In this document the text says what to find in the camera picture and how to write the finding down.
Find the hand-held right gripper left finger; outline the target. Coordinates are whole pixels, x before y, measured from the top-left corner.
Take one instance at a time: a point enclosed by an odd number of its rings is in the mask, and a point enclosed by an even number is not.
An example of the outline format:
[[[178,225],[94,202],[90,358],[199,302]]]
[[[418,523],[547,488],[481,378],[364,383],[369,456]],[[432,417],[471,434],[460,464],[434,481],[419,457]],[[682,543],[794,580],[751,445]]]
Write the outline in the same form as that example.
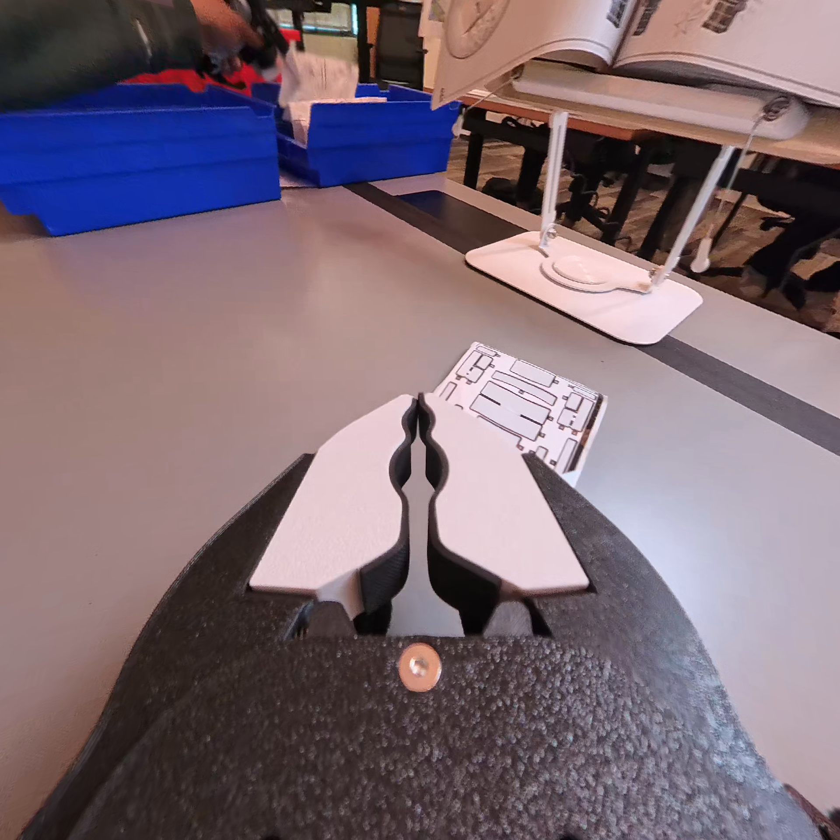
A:
[[[248,587],[338,603],[358,633],[386,635],[410,564],[403,488],[416,432],[417,398],[399,395],[322,444]]]

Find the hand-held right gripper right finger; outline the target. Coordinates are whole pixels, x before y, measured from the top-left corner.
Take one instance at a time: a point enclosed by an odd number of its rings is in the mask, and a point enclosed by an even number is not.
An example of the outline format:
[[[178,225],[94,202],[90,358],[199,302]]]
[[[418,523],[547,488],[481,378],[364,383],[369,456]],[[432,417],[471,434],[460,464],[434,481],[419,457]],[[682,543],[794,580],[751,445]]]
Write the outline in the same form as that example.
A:
[[[481,635],[499,604],[577,595],[590,578],[524,455],[433,393],[420,395],[427,569],[434,593]]]

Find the white printed paper bag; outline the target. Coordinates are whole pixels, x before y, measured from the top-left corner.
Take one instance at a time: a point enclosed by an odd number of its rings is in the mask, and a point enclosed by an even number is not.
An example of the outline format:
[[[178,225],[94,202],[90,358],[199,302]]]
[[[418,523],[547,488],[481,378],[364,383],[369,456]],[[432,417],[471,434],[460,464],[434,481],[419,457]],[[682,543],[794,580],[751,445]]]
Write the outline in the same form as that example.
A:
[[[291,46],[280,57],[278,103],[284,109],[293,102],[352,99],[358,83],[356,64]]]

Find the white sticker sheet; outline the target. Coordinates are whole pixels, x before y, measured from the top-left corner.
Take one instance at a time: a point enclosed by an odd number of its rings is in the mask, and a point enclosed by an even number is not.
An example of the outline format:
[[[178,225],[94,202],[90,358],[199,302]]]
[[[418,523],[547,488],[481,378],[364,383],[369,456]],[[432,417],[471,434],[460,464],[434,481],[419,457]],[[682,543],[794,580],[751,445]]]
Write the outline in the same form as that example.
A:
[[[434,389],[576,487],[607,407],[604,394],[475,341]]]

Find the blue plastic bin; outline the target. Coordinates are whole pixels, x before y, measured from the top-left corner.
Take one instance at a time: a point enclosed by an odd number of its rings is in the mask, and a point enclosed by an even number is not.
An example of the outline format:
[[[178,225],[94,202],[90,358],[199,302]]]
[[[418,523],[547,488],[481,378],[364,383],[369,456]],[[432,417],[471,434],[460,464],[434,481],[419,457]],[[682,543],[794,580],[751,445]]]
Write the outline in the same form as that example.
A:
[[[384,96],[387,103],[316,105],[308,145],[295,141],[278,103],[280,86],[258,83],[255,99],[275,107],[280,171],[317,187],[444,172],[461,105],[432,108],[429,94],[392,85],[359,85],[355,97]]]
[[[3,113],[2,204],[64,236],[276,201],[276,109],[216,86],[120,84]]]

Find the person's left forearm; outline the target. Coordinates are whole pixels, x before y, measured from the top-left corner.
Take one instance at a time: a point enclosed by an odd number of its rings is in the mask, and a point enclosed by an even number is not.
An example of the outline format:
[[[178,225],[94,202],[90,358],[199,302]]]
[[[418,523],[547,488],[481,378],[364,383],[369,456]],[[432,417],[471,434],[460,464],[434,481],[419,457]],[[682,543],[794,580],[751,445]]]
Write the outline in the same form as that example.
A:
[[[202,55],[190,2],[2,1],[1,111],[193,69]]]

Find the person's left hand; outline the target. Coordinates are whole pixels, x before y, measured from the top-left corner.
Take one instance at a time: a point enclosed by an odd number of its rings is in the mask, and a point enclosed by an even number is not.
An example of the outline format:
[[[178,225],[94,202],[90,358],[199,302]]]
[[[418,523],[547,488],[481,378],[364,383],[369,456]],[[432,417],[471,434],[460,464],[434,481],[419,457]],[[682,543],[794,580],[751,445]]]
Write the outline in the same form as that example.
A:
[[[261,49],[264,39],[225,1],[191,1],[203,51],[235,55],[244,47]]]

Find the red ribbed bin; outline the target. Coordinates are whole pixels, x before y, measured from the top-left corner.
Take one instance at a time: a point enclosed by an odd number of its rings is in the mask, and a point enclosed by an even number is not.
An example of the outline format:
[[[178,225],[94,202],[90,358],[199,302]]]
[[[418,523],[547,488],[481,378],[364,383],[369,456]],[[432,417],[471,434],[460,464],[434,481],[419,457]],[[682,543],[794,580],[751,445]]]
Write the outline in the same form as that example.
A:
[[[255,84],[269,82],[281,84],[282,75],[273,70],[267,76],[250,65],[242,65],[235,71],[223,75],[221,81],[210,78],[196,70],[164,70],[159,73],[145,73],[127,80],[124,84],[140,85],[182,85],[194,92],[204,92],[211,88],[233,91],[251,97]]]

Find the open instruction booklet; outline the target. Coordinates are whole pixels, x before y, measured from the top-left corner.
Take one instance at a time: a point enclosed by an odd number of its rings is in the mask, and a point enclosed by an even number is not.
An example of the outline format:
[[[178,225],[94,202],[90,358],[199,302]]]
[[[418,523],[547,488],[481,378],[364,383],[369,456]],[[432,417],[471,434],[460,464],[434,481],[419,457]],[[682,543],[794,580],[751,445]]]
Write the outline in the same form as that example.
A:
[[[838,1],[448,2],[433,106],[531,60],[839,104]]]

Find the white office table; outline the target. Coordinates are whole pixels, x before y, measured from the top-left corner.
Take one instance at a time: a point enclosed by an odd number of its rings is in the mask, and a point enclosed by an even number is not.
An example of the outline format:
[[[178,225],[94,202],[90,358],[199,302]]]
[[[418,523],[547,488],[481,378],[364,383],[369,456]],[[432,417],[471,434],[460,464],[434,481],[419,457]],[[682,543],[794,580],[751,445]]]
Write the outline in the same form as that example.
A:
[[[519,178],[509,192],[513,203],[529,208],[537,190],[539,174],[547,160],[550,114],[513,101],[465,98],[461,115],[469,132],[463,183],[476,189],[482,152],[487,140],[496,140],[522,149]],[[838,219],[838,185],[828,185],[827,176],[838,173],[838,144],[818,161],[811,150],[784,150],[784,142],[762,140],[756,152],[766,159],[785,163],[787,170],[775,166],[735,174],[734,186],[744,195],[791,202],[794,209],[812,209]],[[581,117],[570,116],[565,148],[570,156],[574,185],[569,207],[562,219],[574,224],[588,219],[602,234],[602,242],[614,245],[623,231],[645,173],[656,154],[672,146],[675,150],[674,181],[659,207],[637,254],[651,259],[665,240],[670,219],[682,224],[687,211],[677,212],[678,201],[690,187],[699,187],[722,150],[721,143],[706,138],[681,136],[645,128],[620,128]]]

